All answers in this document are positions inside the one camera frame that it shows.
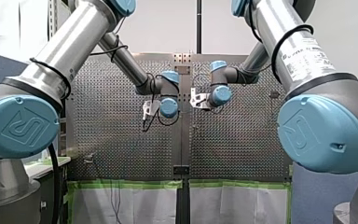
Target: perforated metal panel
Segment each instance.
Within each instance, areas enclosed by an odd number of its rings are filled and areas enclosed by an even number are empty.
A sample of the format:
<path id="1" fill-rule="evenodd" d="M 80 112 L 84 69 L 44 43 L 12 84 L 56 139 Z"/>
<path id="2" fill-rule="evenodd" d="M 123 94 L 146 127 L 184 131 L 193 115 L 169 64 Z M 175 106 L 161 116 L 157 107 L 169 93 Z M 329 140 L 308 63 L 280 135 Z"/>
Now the perforated metal panel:
<path id="1" fill-rule="evenodd" d="M 210 62 L 239 65 L 246 57 L 187 55 L 187 62 L 179 63 L 175 56 L 135 57 L 153 74 L 180 64 L 191 71 L 181 75 L 178 123 L 164 127 L 155 121 L 148 133 L 142 133 L 141 108 L 150 96 L 137 96 L 125 75 L 105 58 L 86 62 L 67 101 L 67 146 L 76 154 L 69 178 L 172 179 L 174 165 L 190 164 L 191 178 L 289 181 L 291 161 L 281 148 L 276 124 L 284 92 L 270 70 L 256 85 L 230 85 L 233 100 L 213 114 L 189 106 L 194 77 L 198 92 L 206 92 Z M 280 96 L 271 98 L 272 91 Z M 89 155 L 94 160 L 85 163 Z"/>
<path id="2" fill-rule="evenodd" d="M 238 66 L 244 57 L 215 57 Z M 198 92 L 209 89 L 213 56 L 194 56 L 193 78 Z M 190 128 L 191 178 L 288 181 L 291 161 L 281 148 L 277 116 L 284 92 L 270 69 L 256 85 L 230 85 L 232 101 L 219 112 L 192 110 Z M 270 97 L 277 91 L 277 99 Z"/>
<path id="3" fill-rule="evenodd" d="M 140 55 L 146 72 L 172 70 L 172 55 Z M 76 159 L 70 179 L 172 179 L 172 129 L 155 120 L 142 132 L 142 105 L 125 75 L 105 58 L 88 60 L 74 81 L 68 104 L 68 147 Z M 84 158 L 93 155 L 93 162 Z"/>

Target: black cable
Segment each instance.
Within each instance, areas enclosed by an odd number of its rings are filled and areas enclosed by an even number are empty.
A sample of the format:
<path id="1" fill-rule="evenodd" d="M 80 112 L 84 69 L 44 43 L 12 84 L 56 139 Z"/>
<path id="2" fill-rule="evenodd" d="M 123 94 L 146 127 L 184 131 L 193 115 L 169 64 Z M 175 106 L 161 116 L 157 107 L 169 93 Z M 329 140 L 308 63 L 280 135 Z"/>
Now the black cable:
<path id="1" fill-rule="evenodd" d="M 154 102 L 154 98 L 155 98 L 155 89 L 156 89 L 156 79 L 155 77 L 153 76 L 153 74 L 151 73 L 147 73 L 148 76 L 151 76 L 152 77 L 152 80 L 150 81 L 150 84 L 149 84 L 149 90 L 150 92 L 152 93 L 152 104 Z"/>
<path id="2" fill-rule="evenodd" d="M 95 162 L 95 160 L 92 160 L 92 164 L 95 167 L 95 171 L 97 173 L 97 176 L 100 180 L 103 180 L 103 176 L 101 175 L 100 169 L 98 168 L 98 164 L 97 162 Z M 112 206 L 112 210 L 115 213 L 116 216 L 116 222 L 118 222 L 119 224 L 121 224 L 120 218 L 118 218 L 118 211 L 116 209 L 116 207 L 113 205 L 113 180 L 109 179 L 109 183 L 110 183 L 110 204 Z"/>
<path id="3" fill-rule="evenodd" d="M 280 41 L 278 41 L 277 45 L 275 46 L 274 51 L 272 52 L 272 56 L 271 56 L 272 74 L 275 76 L 275 78 L 277 79 L 277 81 L 279 83 L 281 83 L 281 79 L 279 78 L 277 71 L 276 71 L 277 70 L 276 61 L 277 61 L 277 57 L 278 57 L 278 52 L 279 52 L 282 44 L 284 43 L 284 41 L 286 41 L 286 39 L 288 39 L 290 36 L 292 36 L 295 32 L 299 32 L 299 31 L 309 31 L 313 35 L 313 27 L 311 25 L 308 25 L 308 24 L 298 25 L 296 28 L 286 32 L 286 34 L 283 35 L 283 37 L 280 39 Z"/>
<path id="4" fill-rule="evenodd" d="M 118 26 L 117 30 L 114 31 L 113 33 L 118 34 L 118 32 L 120 31 L 121 26 L 123 25 L 124 20 L 126 20 L 126 18 L 127 18 L 127 17 L 124 17 L 123 19 L 121 19 L 120 25 Z"/>
<path id="5" fill-rule="evenodd" d="M 249 13 L 249 23 L 251 23 L 250 25 L 251 25 L 252 33 L 260 43 L 263 43 L 263 40 L 261 40 L 261 37 L 255 31 L 252 9 L 253 9 L 253 0 L 249 0 L 248 13 Z"/>
<path id="6" fill-rule="evenodd" d="M 142 132 L 147 133 L 149 131 L 150 126 L 152 126 L 152 123 L 153 123 L 154 119 L 156 118 L 157 113 L 158 113 L 158 111 L 156 112 L 155 115 L 153 115 L 153 118 L 150 120 L 149 125 L 147 126 L 146 129 L 145 129 L 146 120 L 144 120 L 144 128 L 142 129 Z"/>
<path id="7" fill-rule="evenodd" d="M 69 95 L 71 95 L 71 91 L 72 91 L 71 83 L 69 82 L 68 78 L 66 76 L 64 76 L 58 69 L 48 65 L 47 63 L 40 62 L 36 58 L 30 58 L 30 61 L 50 69 L 51 71 L 53 71 L 55 74 L 57 74 L 62 79 L 63 83 L 65 83 L 65 86 L 67 88 L 66 94 L 62 97 L 62 100 L 65 100 L 66 98 L 69 97 Z"/>
<path id="8" fill-rule="evenodd" d="M 170 127 L 170 126 L 173 126 L 173 124 L 175 124 L 175 123 L 179 120 L 179 113 L 180 113 L 180 111 L 178 111 L 178 113 L 177 113 L 177 115 L 176 115 L 175 121 L 172 122 L 172 123 L 168 123 L 168 124 L 161 121 L 161 118 L 159 117 L 159 109 L 157 110 L 156 113 L 157 113 L 157 118 L 158 118 L 159 123 L 162 124 L 162 125 L 164 125 L 164 126 L 166 126 L 166 127 Z"/>
<path id="9" fill-rule="evenodd" d="M 112 49 L 106 50 L 106 51 L 102 51 L 102 52 L 96 52 L 96 53 L 91 53 L 89 56 L 95 56 L 95 55 L 101 55 L 101 54 L 107 54 L 107 53 L 112 53 L 112 56 L 110 56 L 110 62 L 112 63 L 113 60 L 115 59 L 115 55 L 116 52 L 119 49 L 127 49 L 128 46 L 127 45 L 121 45 L 119 46 L 118 44 L 120 43 L 120 37 L 117 36 L 114 47 Z"/>
<path id="10" fill-rule="evenodd" d="M 163 76 L 163 75 L 156 75 L 156 77 L 162 77 L 162 78 L 164 78 L 165 80 L 169 81 L 169 82 L 176 88 L 176 90 L 179 92 L 179 87 L 177 86 L 177 84 L 176 84 L 175 82 L 173 82 L 173 81 L 167 79 L 167 78 L 166 78 L 165 76 Z"/>
<path id="11" fill-rule="evenodd" d="M 121 46 L 118 46 L 116 48 L 109 49 L 107 51 L 91 53 L 89 56 L 102 55 L 102 54 L 107 54 L 107 53 L 116 53 L 116 51 L 118 49 L 124 49 L 124 48 L 127 49 L 128 46 L 127 45 L 121 45 Z"/>
<path id="12" fill-rule="evenodd" d="M 53 178 L 54 178 L 54 204 L 53 204 L 53 216 L 51 223 L 57 223 L 60 217 L 61 207 L 61 180 L 60 180 L 60 168 L 58 166 L 58 160 L 55 153 L 53 144 L 48 146 L 48 153 L 51 157 L 51 163 L 53 166 Z"/>

